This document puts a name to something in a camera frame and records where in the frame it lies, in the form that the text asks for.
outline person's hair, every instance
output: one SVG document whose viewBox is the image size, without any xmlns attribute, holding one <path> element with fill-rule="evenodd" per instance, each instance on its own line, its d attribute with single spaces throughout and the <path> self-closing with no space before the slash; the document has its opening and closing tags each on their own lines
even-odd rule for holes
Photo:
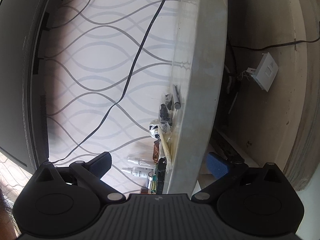
<svg viewBox="0 0 320 240">
<path fill-rule="evenodd" d="M 20 235 L 20 230 L 13 217 L 12 208 L 13 203 L 9 201 L 9 199 L 4 195 L 3 190 L 0 186 L 0 214 L 4 212 L 8 215 L 8 217 L 10 218 L 10 222 L 12 223 L 14 230 L 16 231 L 16 235 Z"/>
</svg>

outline white label bottle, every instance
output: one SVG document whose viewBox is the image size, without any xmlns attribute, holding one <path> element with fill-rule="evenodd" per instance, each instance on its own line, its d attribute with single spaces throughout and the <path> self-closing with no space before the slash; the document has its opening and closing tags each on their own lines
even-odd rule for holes
<svg viewBox="0 0 320 240">
<path fill-rule="evenodd" d="M 123 168 L 122 171 L 127 172 L 127 173 L 131 173 L 135 177 L 147 178 L 148 173 L 150 171 L 154 171 L 154 169 L 135 166 L 132 168 Z"/>
</svg>

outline blue foam pad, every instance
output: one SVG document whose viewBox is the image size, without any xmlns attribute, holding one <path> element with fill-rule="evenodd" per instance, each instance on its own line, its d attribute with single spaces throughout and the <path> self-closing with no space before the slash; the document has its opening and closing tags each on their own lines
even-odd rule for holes
<svg viewBox="0 0 320 240">
<path fill-rule="evenodd" d="M 216 178 L 220 179 L 226 175 L 232 165 L 214 152 L 210 152 L 206 158 L 207 169 Z"/>
</svg>

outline plastic bottle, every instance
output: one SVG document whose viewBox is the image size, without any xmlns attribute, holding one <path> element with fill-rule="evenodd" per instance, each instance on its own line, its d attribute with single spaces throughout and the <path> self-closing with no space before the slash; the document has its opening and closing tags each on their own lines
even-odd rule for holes
<svg viewBox="0 0 320 240">
<path fill-rule="evenodd" d="M 150 172 L 148 173 L 148 177 L 147 177 L 147 181 L 146 181 L 146 187 L 147 187 L 147 188 L 150 188 L 151 185 L 152 185 L 153 174 L 154 174 L 153 171 L 150 171 Z"/>
<path fill-rule="evenodd" d="M 134 164 L 138 164 L 140 166 L 144 166 L 144 167 L 154 167 L 156 166 L 154 161 L 148 161 L 148 160 L 144 160 L 142 158 L 132 158 L 132 157 L 128 157 L 128 161 Z"/>
<path fill-rule="evenodd" d="M 123 168 L 122 171 L 131 173 L 133 176 L 136 176 L 136 177 L 147 178 L 149 172 L 154 171 L 154 169 L 135 166 L 132 168 Z"/>
</svg>

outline black cable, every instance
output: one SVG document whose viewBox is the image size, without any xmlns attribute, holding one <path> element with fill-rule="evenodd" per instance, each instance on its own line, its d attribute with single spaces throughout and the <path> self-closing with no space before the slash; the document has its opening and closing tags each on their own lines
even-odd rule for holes
<svg viewBox="0 0 320 240">
<path fill-rule="evenodd" d="M 233 50 L 233 46 L 231 45 L 231 42 L 230 42 L 228 34 L 227 34 L 227 45 L 230 46 L 231 55 L 232 55 L 233 63 L 235 64 L 235 70 L 236 70 L 236 74 L 237 74 L 238 73 L 238 67 L 237 67 L 236 55 L 235 55 L 235 51 Z"/>
<path fill-rule="evenodd" d="M 254 49 L 254 48 L 249 48 L 249 47 L 244 47 L 244 46 L 234 46 L 232 45 L 232 47 L 234 48 L 240 48 L 240 49 L 248 49 L 248 50 L 253 50 L 253 51 L 261 51 L 261 50 L 266 50 L 266 49 L 270 49 L 270 48 L 277 48 L 277 47 L 284 47 L 284 46 L 290 46 L 290 45 L 296 45 L 299 43 L 314 43 L 320 40 L 320 22 L 319 22 L 319 37 L 317 39 L 315 39 L 314 41 L 291 41 L 291 42 L 287 42 L 287 43 L 281 43 L 281 44 L 276 44 L 276 45 L 270 45 L 270 46 L 266 46 L 264 48 L 261 49 Z"/>
<path fill-rule="evenodd" d="M 153 16 L 153 18 L 152 18 L 152 20 L 151 20 L 151 22 L 150 22 L 150 24 L 149 24 L 149 26 L 148 26 L 148 28 L 147 28 L 147 31 L 146 31 L 146 33 L 144 34 L 144 37 L 143 37 L 143 39 L 142 39 L 142 42 L 141 42 L 140 47 L 139 47 L 139 49 L 138 49 L 138 52 L 137 52 L 137 54 L 136 54 L 136 56 L 135 56 L 135 58 L 134 58 L 134 60 L 133 60 L 133 62 L 132 62 L 132 66 L 131 66 L 131 69 L 130 69 L 130 72 L 129 72 L 129 75 L 128 75 L 127 82 L 125 83 L 124 90 L 123 90 L 123 93 L 122 93 L 121 98 L 120 98 L 115 104 L 113 104 L 113 105 L 109 108 L 109 110 L 107 111 L 107 113 L 105 114 L 105 116 L 103 117 L 103 119 L 101 120 L 100 124 L 98 125 L 98 127 L 97 127 L 96 129 L 94 129 L 86 138 L 84 138 L 84 140 L 83 140 L 81 143 L 79 143 L 76 147 L 74 147 L 73 150 L 72 150 L 71 152 L 69 152 L 66 157 L 64 157 L 63 159 L 57 160 L 57 161 L 55 161 L 55 162 L 53 162 L 53 163 L 57 163 L 57 162 L 59 162 L 59 161 L 65 160 L 65 159 L 68 158 L 81 144 L 83 144 L 87 139 L 89 139 L 89 138 L 102 126 L 102 124 L 104 123 L 104 121 L 105 121 L 106 118 L 108 117 L 111 109 L 112 109 L 116 104 L 120 103 L 120 101 L 124 98 L 124 95 L 125 95 L 125 93 L 127 92 L 127 89 L 128 89 L 128 86 L 129 86 L 129 82 L 130 82 L 130 79 L 131 79 L 131 76 L 132 76 L 132 73 L 133 73 L 133 70 L 134 70 L 134 66 L 136 65 L 136 62 L 137 62 L 137 60 L 138 60 L 138 57 L 139 57 L 139 55 L 140 55 L 140 53 L 141 53 L 141 51 L 142 51 L 143 45 L 144 45 L 144 43 L 146 42 L 146 39 L 147 39 L 148 34 L 149 34 L 150 30 L 151 30 L 151 27 L 152 27 L 153 23 L 155 22 L 158 14 L 160 13 L 160 11 L 161 11 L 161 9 L 162 9 L 162 7 L 163 7 L 163 5 L 164 5 L 164 2 L 165 2 L 165 0 L 162 0 L 162 2 L 160 3 L 158 10 L 156 11 L 155 15 Z"/>
<path fill-rule="evenodd" d="M 87 6 L 89 5 L 89 3 L 91 2 L 91 0 L 88 0 L 88 2 L 86 3 L 86 5 L 81 9 L 81 11 L 79 11 L 72 19 L 68 20 L 66 23 L 62 24 L 62 25 L 58 25 L 58 26 L 55 26 L 55 27 L 52 27 L 52 29 L 57 29 L 57 28 L 60 28 L 64 25 L 67 25 L 68 23 L 70 23 L 71 21 L 73 21 L 76 17 L 78 17 L 78 15 L 80 15 L 84 9 L 87 8 Z"/>
</svg>

